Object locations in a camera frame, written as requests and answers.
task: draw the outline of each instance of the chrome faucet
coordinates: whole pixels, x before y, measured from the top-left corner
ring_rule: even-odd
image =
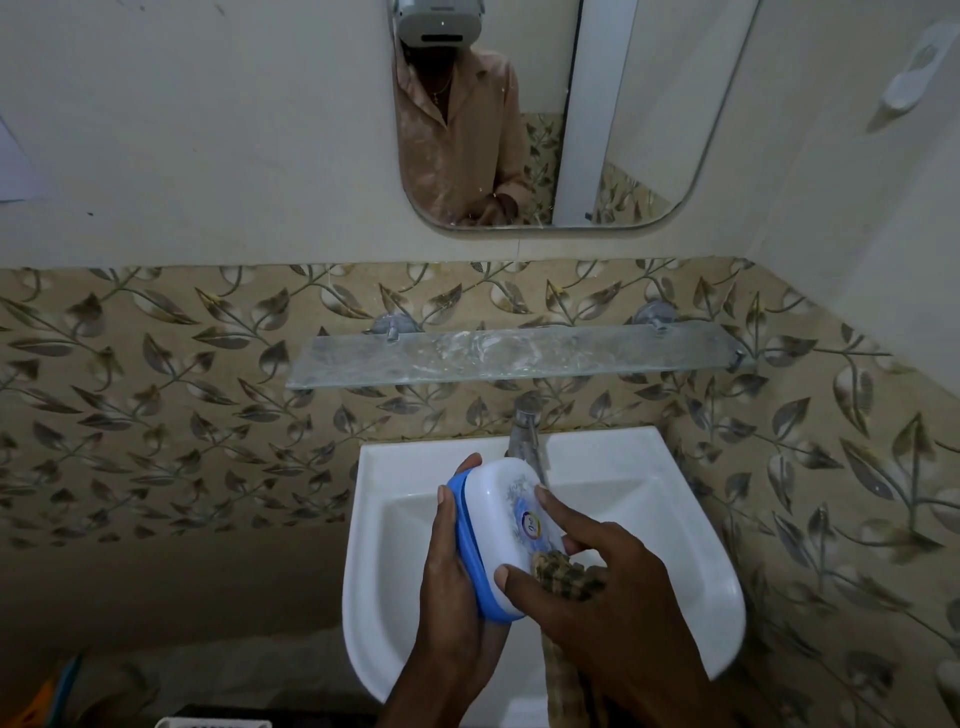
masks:
[[[527,392],[516,398],[514,426],[510,430],[507,457],[518,457],[526,462],[537,472],[540,484],[548,488],[546,474],[540,462],[540,438],[537,436],[537,425],[540,424],[542,411],[543,403],[536,392]]]

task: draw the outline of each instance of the hand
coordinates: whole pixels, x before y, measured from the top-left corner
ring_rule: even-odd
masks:
[[[459,224],[469,228],[503,227],[511,225],[517,213],[516,202],[510,195],[487,195],[469,205]]]
[[[500,590],[601,692],[649,725],[726,725],[712,715],[711,686],[663,562],[616,523],[598,523],[538,486],[569,554],[596,548],[608,565],[604,591],[572,602],[529,574],[501,566]]]
[[[482,462],[474,453],[456,472]],[[444,704],[441,724],[458,725],[490,682],[510,625],[480,618],[473,584],[457,554],[456,501],[445,486],[438,489],[437,501],[420,585],[420,626],[404,670],[416,677],[401,676],[401,682],[429,685],[431,698]]]

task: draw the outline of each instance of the wall-mounted holder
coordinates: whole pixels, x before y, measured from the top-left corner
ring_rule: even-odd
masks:
[[[678,321],[666,303],[631,326],[425,332],[385,316],[371,332],[317,336],[303,347],[289,389],[365,387],[735,368],[753,359],[722,326]]]

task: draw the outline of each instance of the washbasin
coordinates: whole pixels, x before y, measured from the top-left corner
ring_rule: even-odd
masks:
[[[413,648],[437,486],[472,452],[501,458],[506,437],[365,445],[360,450],[344,577],[347,650],[384,701]],[[540,437],[553,492],[598,521],[618,522],[666,565],[711,678],[736,657],[746,620],[730,559],[655,427]],[[602,564],[595,551],[576,557]],[[540,630],[514,624],[490,684],[464,725],[547,724]]]

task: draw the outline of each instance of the plastic container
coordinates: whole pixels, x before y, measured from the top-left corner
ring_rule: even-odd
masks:
[[[480,613],[498,622],[523,617],[493,582],[510,564],[531,572],[534,554],[564,550],[563,532],[540,507],[537,473],[515,457],[454,475],[447,487],[457,499],[457,547],[477,594]]]

